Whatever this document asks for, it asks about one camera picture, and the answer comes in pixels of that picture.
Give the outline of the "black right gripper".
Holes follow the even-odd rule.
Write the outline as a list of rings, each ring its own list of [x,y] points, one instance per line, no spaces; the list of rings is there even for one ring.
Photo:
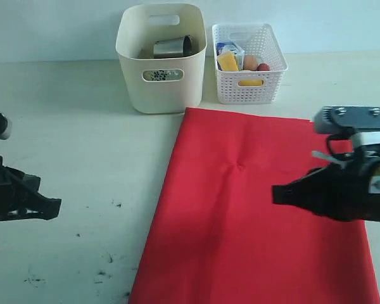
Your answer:
[[[295,206],[341,222],[380,222],[380,155],[342,161],[316,152],[316,157],[335,165],[327,169],[324,186],[319,174],[273,185],[273,204]]]

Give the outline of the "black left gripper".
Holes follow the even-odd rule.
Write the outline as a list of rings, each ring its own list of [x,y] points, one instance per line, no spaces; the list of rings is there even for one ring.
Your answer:
[[[0,222],[56,218],[61,199],[39,193],[41,178],[3,165],[0,156]]]

